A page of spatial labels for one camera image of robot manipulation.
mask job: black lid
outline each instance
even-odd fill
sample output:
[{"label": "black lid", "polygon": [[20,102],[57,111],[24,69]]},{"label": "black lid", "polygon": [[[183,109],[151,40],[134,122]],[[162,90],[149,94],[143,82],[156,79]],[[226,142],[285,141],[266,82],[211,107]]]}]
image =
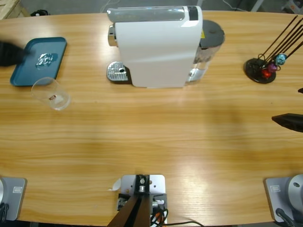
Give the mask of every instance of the black lid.
[{"label": "black lid", "polygon": [[204,37],[200,40],[201,48],[220,46],[225,40],[225,34],[220,25],[211,20],[203,20],[203,32]]}]

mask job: black round base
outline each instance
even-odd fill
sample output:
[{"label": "black round base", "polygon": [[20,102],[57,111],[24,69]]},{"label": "black round base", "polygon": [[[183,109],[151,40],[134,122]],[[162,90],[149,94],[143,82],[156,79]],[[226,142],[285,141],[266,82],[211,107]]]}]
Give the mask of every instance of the black round base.
[{"label": "black round base", "polygon": [[273,82],[276,78],[276,73],[273,72],[269,78],[262,77],[261,68],[265,64],[265,61],[262,59],[253,58],[245,62],[244,72],[248,78],[251,80],[261,83],[268,84]]}]

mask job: wooden table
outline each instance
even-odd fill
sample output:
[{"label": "wooden table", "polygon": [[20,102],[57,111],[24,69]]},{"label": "wooden table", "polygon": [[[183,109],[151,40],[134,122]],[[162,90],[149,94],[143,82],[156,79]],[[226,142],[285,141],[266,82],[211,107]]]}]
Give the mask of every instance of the wooden table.
[{"label": "wooden table", "polygon": [[106,225],[116,214],[122,175],[163,174],[169,222],[205,225],[272,221],[263,180],[303,172],[303,134],[271,116],[303,113],[303,50],[267,85],[248,79],[243,63],[263,52],[293,15],[204,12],[226,41],[205,77],[176,89],[115,85],[107,65],[105,14],[0,21],[0,38],[25,46],[63,36],[58,81],[72,97],[53,111],[13,87],[14,67],[0,68],[0,175],[28,180],[21,220]]}]

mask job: transparent glass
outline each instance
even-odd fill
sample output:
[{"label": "transparent glass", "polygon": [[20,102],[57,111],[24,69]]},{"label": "transparent glass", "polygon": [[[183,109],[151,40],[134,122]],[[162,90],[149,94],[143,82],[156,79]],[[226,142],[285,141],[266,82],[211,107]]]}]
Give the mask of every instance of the transparent glass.
[{"label": "transparent glass", "polygon": [[71,102],[70,95],[50,77],[37,80],[32,86],[31,95],[54,110],[63,110]]}]

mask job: blue tray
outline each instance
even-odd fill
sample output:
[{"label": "blue tray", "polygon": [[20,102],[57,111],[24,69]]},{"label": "blue tray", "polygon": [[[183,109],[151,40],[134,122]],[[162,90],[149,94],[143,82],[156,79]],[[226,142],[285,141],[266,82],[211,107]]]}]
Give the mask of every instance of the blue tray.
[{"label": "blue tray", "polygon": [[63,37],[32,39],[25,47],[30,54],[16,66],[10,83],[14,86],[32,86],[43,77],[56,79],[65,47]]}]

